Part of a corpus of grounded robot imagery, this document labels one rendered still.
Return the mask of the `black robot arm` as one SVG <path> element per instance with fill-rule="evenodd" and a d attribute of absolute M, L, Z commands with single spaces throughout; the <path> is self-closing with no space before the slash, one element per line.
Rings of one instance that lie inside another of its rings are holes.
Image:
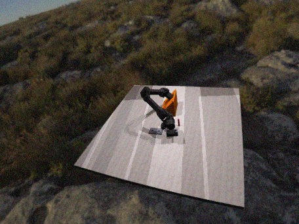
<path fill-rule="evenodd" d="M 160 95 L 160 97 L 166 97 L 169 101 L 173 98 L 174 94 L 169 92 L 168 88 L 160 88 L 160 89 L 150 89 L 149 87 L 144 87 L 142 89 L 141 98 L 145 102 L 147 102 L 157 113 L 157 116 L 163 121 L 161 123 L 161 129 L 164 130 L 168 128 L 169 130 L 173 130 L 175 128 L 174 116 L 171 112 L 168 112 L 164 108 L 159 107 L 151 98 L 150 95 Z M 166 119 L 164 120 L 164 118 Z"/>

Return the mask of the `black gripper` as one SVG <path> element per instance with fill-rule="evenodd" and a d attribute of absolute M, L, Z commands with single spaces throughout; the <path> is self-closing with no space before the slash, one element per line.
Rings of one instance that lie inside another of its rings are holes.
<path fill-rule="evenodd" d="M 176 132 L 175 132 L 175 130 L 173 129 L 173 130 L 170 130 L 170 131 L 168 131 L 168 137 L 170 137 L 170 136 L 175 136 L 176 135 Z"/>

